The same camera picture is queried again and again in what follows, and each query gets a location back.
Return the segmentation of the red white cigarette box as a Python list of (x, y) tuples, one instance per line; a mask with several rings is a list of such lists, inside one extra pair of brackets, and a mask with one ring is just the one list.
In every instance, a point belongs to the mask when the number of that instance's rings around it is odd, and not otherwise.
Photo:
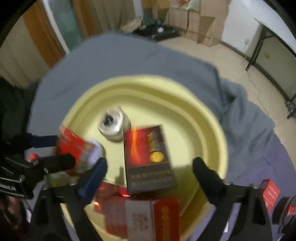
[(97, 160), (103, 157), (103, 147), (92, 138), (85, 140), (65, 126), (60, 126), (56, 153), (74, 156), (76, 164), (73, 169), (67, 170), (66, 173), (70, 176), (78, 176), (90, 170)]

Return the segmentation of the red silver Honghe cigarette box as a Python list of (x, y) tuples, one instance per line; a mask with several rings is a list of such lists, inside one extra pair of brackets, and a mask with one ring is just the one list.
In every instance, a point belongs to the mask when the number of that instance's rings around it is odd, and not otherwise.
[(102, 227), (126, 240), (180, 240), (180, 202), (152, 194), (131, 196), (125, 186), (102, 182), (94, 211), (103, 215)]

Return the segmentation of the white tape roll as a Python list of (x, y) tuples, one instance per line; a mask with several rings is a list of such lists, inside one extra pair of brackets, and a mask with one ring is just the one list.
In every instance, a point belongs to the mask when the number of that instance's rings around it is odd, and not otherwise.
[(120, 106), (107, 109), (98, 123), (99, 132), (112, 142), (121, 142), (130, 128), (130, 119)]

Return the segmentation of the dark red flame cigarette box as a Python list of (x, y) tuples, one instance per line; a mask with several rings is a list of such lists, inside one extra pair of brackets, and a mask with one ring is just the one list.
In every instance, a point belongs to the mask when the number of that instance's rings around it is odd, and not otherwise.
[(177, 187), (161, 126), (127, 130), (123, 147), (130, 196)]

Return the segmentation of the purple table cloth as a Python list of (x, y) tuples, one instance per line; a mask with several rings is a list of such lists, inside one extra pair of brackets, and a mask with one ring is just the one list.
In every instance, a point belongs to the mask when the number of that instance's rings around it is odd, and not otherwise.
[[(274, 205), (274, 208), (281, 198), (295, 196), (295, 169), (286, 148), (276, 134), (273, 134), (269, 146), (267, 147), (266, 154), (257, 161), (256, 165), (252, 169), (245, 172), (233, 183), (240, 186), (250, 186), (252, 184), (260, 186), (262, 184), (262, 180), (264, 179), (270, 179), (280, 189), (280, 195)], [(224, 230), (221, 240), (229, 239), (234, 228), (239, 208), (240, 204), (235, 204), (233, 206), (232, 213), (228, 221), (228, 229)], [(274, 208), (269, 214), (270, 220)], [(202, 222), (196, 226), (193, 234), (187, 240), (197, 240), (199, 238), (210, 221), (214, 211), (215, 207), (212, 207)], [(278, 233), (279, 225), (272, 225), (271, 228), (273, 240), (279, 240), (282, 237), (282, 234)]]

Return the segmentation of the grey cloth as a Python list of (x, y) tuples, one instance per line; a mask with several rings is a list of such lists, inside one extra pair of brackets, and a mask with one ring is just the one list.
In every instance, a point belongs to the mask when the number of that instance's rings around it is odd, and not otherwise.
[(27, 131), (40, 136), (55, 134), (79, 94), (108, 78), (139, 74), (171, 78), (211, 109), (228, 142), (228, 181), (240, 178), (266, 154), (274, 122), (247, 99), (241, 85), (220, 77), (207, 62), (153, 41), (116, 33), (84, 41), (42, 78)]

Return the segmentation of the yellow plastic basin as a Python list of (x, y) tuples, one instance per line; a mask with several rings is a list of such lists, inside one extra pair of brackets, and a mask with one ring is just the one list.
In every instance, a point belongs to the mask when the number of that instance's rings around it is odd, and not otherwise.
[(181, 240), (187, 240), (210, 209), (192, 171), (201, 157), (225, 178), (228, 147), (222, 126), (211, 110), (183, 85), (162, 76), (118, 76), (94, 85), (82, 94), (65, 115), (61, 126), (81, 138), (97, 140), (108, 163), (106, 181), (126, 185), (123, 144), (108, 141), (98, 124), (110, 107), (121, 107), (133, 128), (161, 126), (178, 186), (163, 191), (174, 194), (181, 206)]

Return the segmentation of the black metal table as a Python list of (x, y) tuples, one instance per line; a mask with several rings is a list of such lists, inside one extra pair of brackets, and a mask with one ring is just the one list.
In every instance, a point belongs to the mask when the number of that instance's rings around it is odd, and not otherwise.
[(295, 117), (295, 49), (266, 23), (259, 23), (258, 39), (245, 70), (256, 67), (278, 90), (288, 109), (287, 119)]

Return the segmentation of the black open suitcase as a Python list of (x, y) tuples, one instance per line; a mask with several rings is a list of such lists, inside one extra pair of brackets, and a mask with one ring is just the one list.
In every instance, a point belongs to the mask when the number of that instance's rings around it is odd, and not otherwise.
[(180, 37), (177, 29), (165, 25), (161, 19), (148, 18), (143, 18), (141, 25), (132, 34), (157, 42)]

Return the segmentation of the cardboard boxes stack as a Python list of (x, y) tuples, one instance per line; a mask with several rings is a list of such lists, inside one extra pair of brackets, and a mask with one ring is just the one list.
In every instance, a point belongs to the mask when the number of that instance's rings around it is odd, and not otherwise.
[(179, 33), (207, 47), (218, 45), (222, 39), (231, 1), (172, 1), (166, 23)]

